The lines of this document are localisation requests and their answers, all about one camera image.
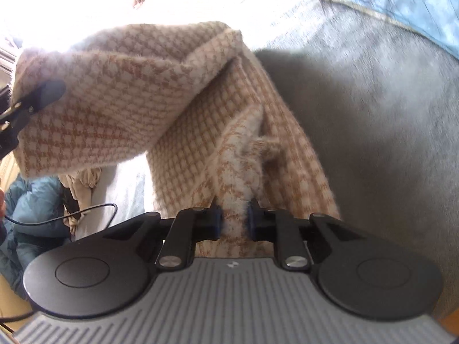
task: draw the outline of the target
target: beige checkered fabric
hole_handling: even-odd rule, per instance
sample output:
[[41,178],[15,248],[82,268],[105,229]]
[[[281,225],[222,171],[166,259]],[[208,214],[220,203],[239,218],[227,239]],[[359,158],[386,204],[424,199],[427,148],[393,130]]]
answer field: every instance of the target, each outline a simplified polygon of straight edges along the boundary
[[131,25],[68,52],[26,50],[12,102],[41,82],[65,81],[61,100],[32,118],[14,155],[27,176],[104,166],[148,151],[162,216],[217,195],[222,240],[205,255],[254,255],[247,202],[338,216],[315,152],[239,31],[220,22]]

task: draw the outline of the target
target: gray blanket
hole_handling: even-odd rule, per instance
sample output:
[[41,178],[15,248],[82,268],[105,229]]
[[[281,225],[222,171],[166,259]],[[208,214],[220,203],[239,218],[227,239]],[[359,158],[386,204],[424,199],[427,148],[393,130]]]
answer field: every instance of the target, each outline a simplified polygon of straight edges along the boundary
[[297,4],[258,58],[311,139],[343,220],[433,259],[459,306],[459,63],[340,5]]

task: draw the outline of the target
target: logo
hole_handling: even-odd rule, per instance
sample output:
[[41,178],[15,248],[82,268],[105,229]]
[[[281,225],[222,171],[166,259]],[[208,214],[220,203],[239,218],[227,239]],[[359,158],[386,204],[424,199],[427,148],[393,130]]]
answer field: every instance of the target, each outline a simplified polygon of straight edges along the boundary
[[237,261],[232,261],[230,262],[229,264],[226,264],[228,266],[228,268],[231,268],[231,269],[234,269],[234,268],[237,268],[239,266],[239,263]]

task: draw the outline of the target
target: gray ribbed base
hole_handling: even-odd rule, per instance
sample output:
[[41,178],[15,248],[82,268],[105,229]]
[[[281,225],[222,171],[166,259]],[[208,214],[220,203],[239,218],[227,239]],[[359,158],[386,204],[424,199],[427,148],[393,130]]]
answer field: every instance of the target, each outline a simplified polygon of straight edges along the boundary
[[351,316],[320,295],[307,275],[283,271],[271,259],[199,258],[187,270],[161,274],[140,301],[118,315],[71,321],[38,314],[16,338],[21,344],[454,340],[428,316],[397,323]]

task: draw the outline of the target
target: black mount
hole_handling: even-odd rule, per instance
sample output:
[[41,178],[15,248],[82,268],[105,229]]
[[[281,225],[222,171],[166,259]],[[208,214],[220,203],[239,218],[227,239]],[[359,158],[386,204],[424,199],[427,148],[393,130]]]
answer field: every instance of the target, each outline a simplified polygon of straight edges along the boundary
[[65,83],[61,80],[46,81],[10,109],[0,110],[0,159],[18,146],[17,135],[28,124],[30,117],[60,99],[65,89]]
[[[215,200],[175,219],[145,213],[37,257],[24,273],[24,287],[32,304],[53,316],[106,315],[137,301],[159,273],[188,268],[196,242],[217,240],[221,224]],[[429,312],[442,291],[433,262],[333,217],[296,219],[253,200],[247,225],[252,240],[274,244],[280,268],[307,273],[329,301],[355,315],[416,317]]]

